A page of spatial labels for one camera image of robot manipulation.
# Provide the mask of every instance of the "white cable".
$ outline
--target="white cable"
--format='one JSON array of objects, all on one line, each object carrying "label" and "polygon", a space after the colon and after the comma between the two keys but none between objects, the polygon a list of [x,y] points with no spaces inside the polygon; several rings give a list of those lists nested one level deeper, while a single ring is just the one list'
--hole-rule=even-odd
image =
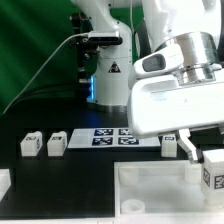
[{"label": "white cable", "polygon": [[78,37],[78,36],[87,36],[88,33],[81,33],[76,34],[68,37],[66,40],[64,40],[57,48],[56,50],[51,54],[51,56],[44,62],[44,64],[39,68],[39,70],[35,73],[33,78],[26,84],[26,86],[22,89],[22,91],[8,104],[8,106],[3,111],[3,114],[7,112],[7,110],[11,107],[11,105],[26,91],[26,89],[30,86],[30,84],[33,82],[33,80],[42,72],[44,67],[48,64],[48,62],[57,54],[57,52],[71,39]]},{"label": "white cable", "polygon": [[133,24],[133,0],[130,0],[130,24],[131,24],[131,31],[134,34],[134,24]]}]

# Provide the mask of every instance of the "metal bracket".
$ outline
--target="metal bracket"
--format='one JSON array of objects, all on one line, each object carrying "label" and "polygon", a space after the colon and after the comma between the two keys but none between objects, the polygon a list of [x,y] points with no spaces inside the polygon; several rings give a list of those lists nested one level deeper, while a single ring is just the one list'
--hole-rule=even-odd
[{"label": "metal bracket", "polygon": [[177,131],[176,138],[177,143],[188,154],[188,159],[191,164],[202,163],[203,155],[199,149],[197,149],[192,142],[188,139],[191,136],[189,129],[182,129]]}]

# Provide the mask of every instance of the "blue light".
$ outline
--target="blue light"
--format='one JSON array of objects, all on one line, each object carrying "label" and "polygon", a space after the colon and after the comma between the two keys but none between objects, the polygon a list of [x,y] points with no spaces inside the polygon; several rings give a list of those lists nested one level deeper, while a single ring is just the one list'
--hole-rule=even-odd
[{"label": "blue light", "polygon": [[90,78],[90,96],[88,97],[88,100],[94,99],[94,79],[93,75]]}]

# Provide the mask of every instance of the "white plastic casing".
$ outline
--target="white plastic casing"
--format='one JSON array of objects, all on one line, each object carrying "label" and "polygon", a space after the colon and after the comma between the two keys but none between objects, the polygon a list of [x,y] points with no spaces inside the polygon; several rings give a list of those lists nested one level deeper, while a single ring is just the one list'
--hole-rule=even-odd
[{"label": "white plastic casing", "polygon": [[206,32],[216,47],[221,31],[220,0],[142,0],[154,52],[167,40],[189,32]]},{"label": "white plastic casing", "polygon": [[22,156],[36,156],[42,147],[42,133],[28,133],[20,143]]},{"label": "white plastic casing", "polygon": [[67,134],[64,131],[53,133],[47,142],[48,156],[63,156],[67,147]]},{"label": "white plastic casing", "polygon": [[132,34],[124,23],[111,17],[110,0],[71,0],[90,18],[96,32],[118,31],[122,44],[98,48],[97,70],[92,76],[93,92],[89,103],[99,106],[127,106],[129,88],[128,75],[132,68]]},{"label": "white plastic casing", "polygon": [[147,78],[132,88],[128,101],[131,134],[149,138],[181,129],[216,127],[224,122],[224,70],[216,81],[181,87],[173,75]]},{"label": "white plastic casing", "polygon": [[[165,67],[161,70],[146,72],[143,68],[144,61],[153,58],[156,55],[161,55],[164,58]],[[178,69],[183,64],[183,61],[184,58],[180,46],[178,44],[169,45],[154,54],[136,61],[128,78],[128,86],[132,89],[133,85],[141,79],[161,76],[165,73]]]}]

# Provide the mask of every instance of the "warning label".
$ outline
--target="warning label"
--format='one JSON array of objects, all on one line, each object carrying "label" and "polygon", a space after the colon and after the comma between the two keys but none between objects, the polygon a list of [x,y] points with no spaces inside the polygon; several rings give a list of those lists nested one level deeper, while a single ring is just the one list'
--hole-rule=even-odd
[{"label": "warning label", "polygon": [[121,70],[119,69],[116,61],[112,64],[111,68],[108,71],[109,73],[121,73]]}]

